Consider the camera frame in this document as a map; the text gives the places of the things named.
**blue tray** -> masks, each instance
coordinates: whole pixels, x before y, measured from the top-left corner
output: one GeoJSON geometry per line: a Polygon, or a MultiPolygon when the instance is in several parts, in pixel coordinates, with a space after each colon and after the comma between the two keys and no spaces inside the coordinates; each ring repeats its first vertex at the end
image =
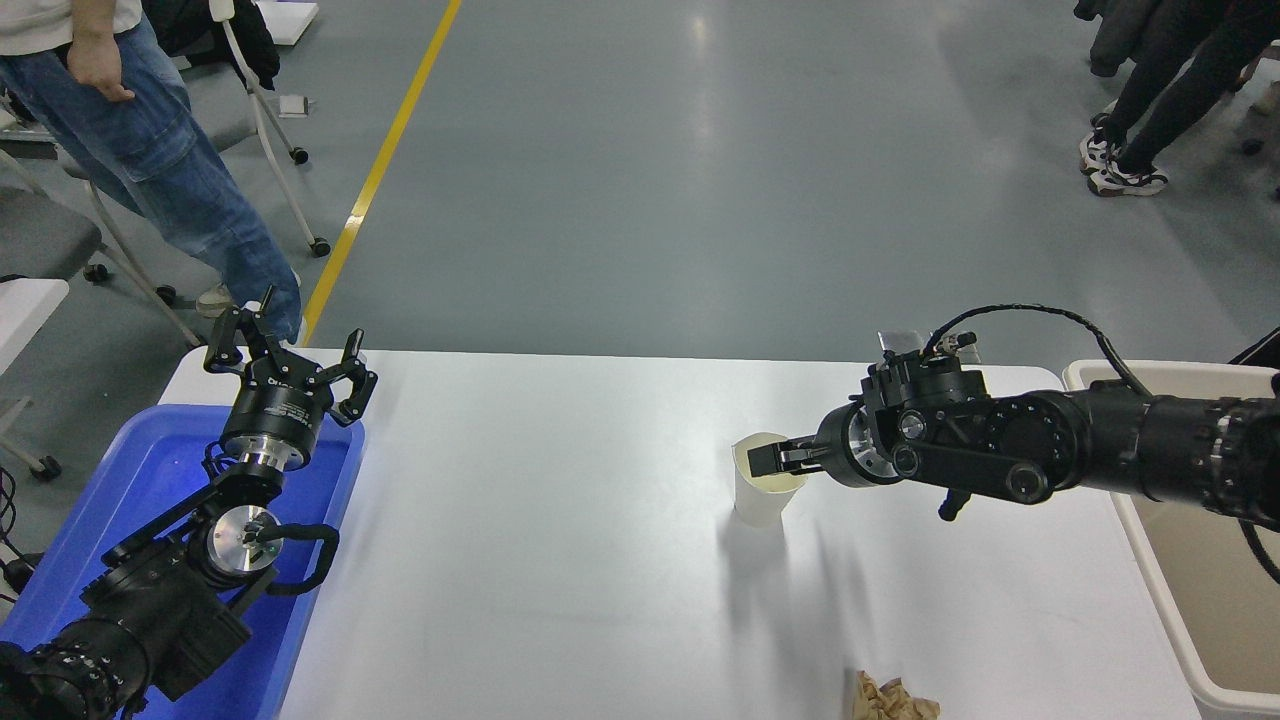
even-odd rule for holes
{"type": "MultiPolygon", "coordinates": [[[[22,593],[0,641],[26,650],[52,639],[87,610],[81,589],[106,569],[101,555],[187,497],[209,477],[200,461],[218,439],[228,407],[159,405],[120,428],[97,471],[81,495],[40,569],[22,593]]],[[[284,493],[271,502],[282,523],[328,523],[339,527],[360,468],[365,433],[325,419],[306,468],[285,474],[284,493]]],[[[275,561],[279,580],[310,574],[319,543],[285,542],[275,561]]],[[[300,597],[264,596],[244,612],[252,639],[207,680],[169,702],[157,689],[140,720],[271,720],[284,702],[319,589],[300,597]]]]}

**brown paper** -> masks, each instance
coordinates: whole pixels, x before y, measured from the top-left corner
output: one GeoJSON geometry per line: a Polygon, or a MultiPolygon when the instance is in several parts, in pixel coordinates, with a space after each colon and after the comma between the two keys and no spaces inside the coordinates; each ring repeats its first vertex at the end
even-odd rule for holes
{"type": "Polygon", "coordinates": [[[938,720],[940,715],[942,706],[932,700],[911,697],[901,678],[877,688],[870,675],[858,671],[852,720],[938,720]]]}

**paper cup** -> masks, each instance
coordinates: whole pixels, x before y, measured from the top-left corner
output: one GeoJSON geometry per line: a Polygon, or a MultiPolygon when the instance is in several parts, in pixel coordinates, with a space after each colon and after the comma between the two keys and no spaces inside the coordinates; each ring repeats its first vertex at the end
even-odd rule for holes
{"type": "Polygon", "coordinates": [[[755,433],[733,445],[733,468],[736,470],[733,511],[744,523],[753,528],[768,528],[782,519],[782,509],[791,502],[791,496],[804,484],[804,475],[777,473],[773,475],[751,477],[751,465],[746,460],[749,450],[782,442],[786,436],[777,433],[755,433]]]}

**person's hand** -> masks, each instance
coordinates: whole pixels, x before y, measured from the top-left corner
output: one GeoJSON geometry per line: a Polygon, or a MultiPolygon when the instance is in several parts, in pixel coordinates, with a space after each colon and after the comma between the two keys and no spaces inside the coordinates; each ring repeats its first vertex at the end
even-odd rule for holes
{"type": "Polygon", "coordinates": [[[133,91],[124,87],[120,49],[113,35],[77,37],[67,53],[67,69],[76,82],[96,88],[111,102],[133,100],[133,91]]]}

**black cable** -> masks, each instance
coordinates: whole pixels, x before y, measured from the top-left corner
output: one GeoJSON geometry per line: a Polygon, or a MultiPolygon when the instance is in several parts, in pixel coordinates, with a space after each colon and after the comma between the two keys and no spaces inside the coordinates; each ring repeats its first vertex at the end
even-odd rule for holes
{"type": "Polygon", "coordinates": [[[1102,334],[1102,331],[1098,329],[1097,325],[1085,320],[1080,315],[1071,313],[1070,310],[1062,310],[1060,307],[1050,307],[1047,305],[1028,305],[1023,302],[1010,302],[1005,305],[984,305],[982,307],[974,307],[973,310],[966,310],[960,315],[956,315],[954,319],[947,322],[941,328],[933,331],[933,334],[929,336],[929,341],[924,343],[924,350],[920,351],[920,355],[925,357],[932,355],[934,352],[934,346],[942,340],[942,336],[946,334],[946,332],[950,331],[951,328],[968,320],[969,318],[977,315],[986,315],[987,313],[996,313],[1000,310],[1034,310],[1037,313],[1047,313],[1050,315],[1061,315],[1069,320],[1074,320],[1084,325],[1085,328],[1088,328],[1091,333],[1093,333],[1093,337],[1098,341],[1098,347],[1102,348],[1102,356],[1107,359],[1107,363],[1110,363],[1111,368],[1116,372],[1117,375],[1120,375],[1120,379],[1124,380],[1124,383],[1129,386],[1129,388],[1133,389],[1135,393],[1144,397],[1151,397],[1151,391],[1148,391],[1147,387],[1142,384],[1142,382],[1139,382],[1137,377],[1134,377],[1133,370],[1129,369],[1129,365],[1125,365],[1124,360],[1120,359],[1120,355],[1111,345],[1111,341],[1107,340],[1107,336],[1102,334]]]}
{"type": "Polygon", "coordinates": [[[209,475],[209,482],[214,482],[224,470],[236,464],[236,459],[225,452],[219,452],[214,455],[214,448],[220,447],[218,441],[214,441],[205,446],[205,459],[200,461],[200,465],[205,469],[205,474],[209,475]]]}
{"type": "Polygon", "coordinates": [[[8,547],[18,556],[18,560],[27,568],[31,568],[31,570],[35,570],[36,566],[27,560],[27,555],[9,541],[9,533],[13,532],[13,525],[18,521],[18,506],[13,503],[17,492],[18,483],[13,479],[13,474],[4,465],[0,465],[0,544],[8,547]]]}
{"type": "Polygon", "coordinates": [[[1253,557],[1257,559],[1258,565],[1271,575],[1271,579],[1280,584],[1280,568],[1276,568],[1275,560],[1267,555],[1267,548],[1262,547],[1262,538],[1258,537],[1258,529],[1252,523],[1245,523],[1239,520],[1240,532],[1244,533],[1244,542],[1249,543],[1249,550],[1253,551],[1253,557]]]}

